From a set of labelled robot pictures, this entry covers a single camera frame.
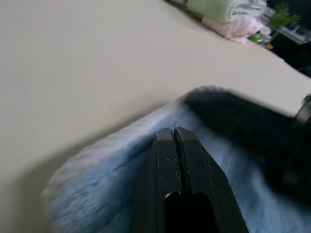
light blue towel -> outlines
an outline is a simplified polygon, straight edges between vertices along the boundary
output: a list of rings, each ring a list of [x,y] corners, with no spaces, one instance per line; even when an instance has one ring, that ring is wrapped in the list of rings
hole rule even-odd
[[[207,126],[204,117],[217,117],[217,109],[223,115],[226,98],[216,87],[195,89],[69,159],[42,194],[54,231],[129,233],[132,188],[150,145],[161,129],[181,126],[196,133],[227,175],[250,233],[311,233],[311,208],[272,190],[262,156],[230,137],[244,118],[218,121],[221,133]]]

green towel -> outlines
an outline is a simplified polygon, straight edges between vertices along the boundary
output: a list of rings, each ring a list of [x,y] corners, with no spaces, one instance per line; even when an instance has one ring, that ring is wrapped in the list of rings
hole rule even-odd
[[[207,16],[219,22],[232,22],[244,15],[260,16],[266,7],[264,0],[169,0],[181,4],[191,13]]]

stack of towels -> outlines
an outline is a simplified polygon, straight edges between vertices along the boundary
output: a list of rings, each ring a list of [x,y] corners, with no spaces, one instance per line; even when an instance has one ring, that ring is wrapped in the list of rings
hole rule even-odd
[[[202,19],[202,23],[223,37],[248,42],[248,37],[267,30],[260,21],[265,11],[264,0],[169,0],[185,7]]]

potted plant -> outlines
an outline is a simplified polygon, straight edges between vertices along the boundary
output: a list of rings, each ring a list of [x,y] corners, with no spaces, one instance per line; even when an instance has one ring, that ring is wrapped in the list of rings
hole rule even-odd
[[[278,29],[285,27],[289,23],[298,23],[300,19],[300,15],[290,13],[288,4],[282,3],[276,5],[276,12],[273,14],[269,22],[269,27],[274,32],[271,40],[278,35],[278,32],[276,32]]]

blue fabric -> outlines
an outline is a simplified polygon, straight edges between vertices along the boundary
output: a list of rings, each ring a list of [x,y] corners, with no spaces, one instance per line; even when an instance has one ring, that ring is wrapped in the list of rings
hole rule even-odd
[[[206,96],[201,93],[195,99],[201,103],[210,101]],[[273,191],[262,173],[262,156],[244,148],[230,136],[212,130],[202,121],[202,116],[191,109],[189,102],[175,115],[158,122],[144,140],[123,148],[67,184],[62,195],[48,208],[55,231],[129,233],[132,187],[139,168],[156,133],[175,126],[195,132],[223,169],[250,233],[311,232],[310,207]]]

